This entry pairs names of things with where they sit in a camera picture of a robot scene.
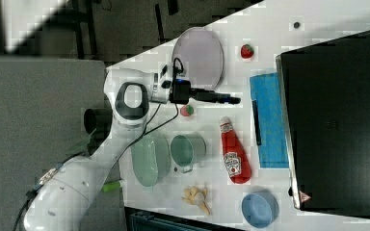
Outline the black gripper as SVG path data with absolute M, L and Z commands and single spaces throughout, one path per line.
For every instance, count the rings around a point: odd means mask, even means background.
M 172 82 L 172 91 L 170 93 L 170 102 L 174 104 L 187 104 L 190 95 L 197 101 L 232 104 L 236 105 L 241 102 L 238 97 L 232 97 L 229 93 L 215 92 L 213 90 L 194 89 L 187 80 L 175 79 Z

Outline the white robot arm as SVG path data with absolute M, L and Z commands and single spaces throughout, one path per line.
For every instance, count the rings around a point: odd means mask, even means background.
M 114 164 L 145 135 L 149 104 L 186 104 L 197 101 L 238 104 L 228 93 L 194 88 L 178 79 L 173 66 L 158 73 L 112 69 L 104 82 L 104 93 L 112 110 L 107 138 L 90 156 L 74 156 L 41 177 L 37 195 L 28 208 L 23 225 L 27 231 L 78 231 L 81 219 L 100 193 Z

